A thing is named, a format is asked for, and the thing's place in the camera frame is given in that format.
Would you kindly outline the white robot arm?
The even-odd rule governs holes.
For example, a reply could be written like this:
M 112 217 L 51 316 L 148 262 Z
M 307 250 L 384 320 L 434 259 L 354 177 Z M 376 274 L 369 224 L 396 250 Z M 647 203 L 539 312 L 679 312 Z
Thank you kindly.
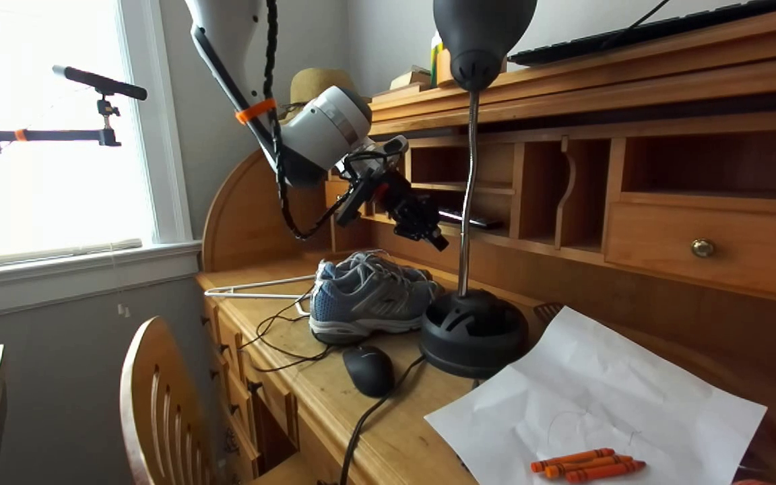
M 399 158 L 409 149 L 401 134 L 384 143 L 369 138 L 373 111 L 349 87 L 329 84 L 314 100 L 280 112 L 275 100 L 275 65 L 280 44 L 279 0 L 184 0 L 193 13 L 193 44 L 234 106 L 234 122 L 259 143 L 273 174 L 286 230 L 307 239 L 329 217 L 350 224 L 373 203 L 407 239 L 447 248 L 440 211 L 409 188 Z M 338 172 L 349 188 L 314 224 L 300 226 L 292 216 L 290 192 L 315 188 Z

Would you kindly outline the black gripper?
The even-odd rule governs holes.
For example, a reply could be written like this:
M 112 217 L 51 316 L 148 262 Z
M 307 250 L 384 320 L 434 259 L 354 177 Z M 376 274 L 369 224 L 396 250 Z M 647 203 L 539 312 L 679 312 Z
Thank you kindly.
M 339 158 L 338 174 L 349 184 L 349 192 L 339 199 L 338 221 L 350 224 L 365 203 L 376 203 L 395 217 L 401 238 L 423 238 L 436 250 L 445 250 L 447 239 L 440 230 L 436 207 L 427 196 L 419 196 L 399 170 L 407 149 L 407 138 L 395 134 Z

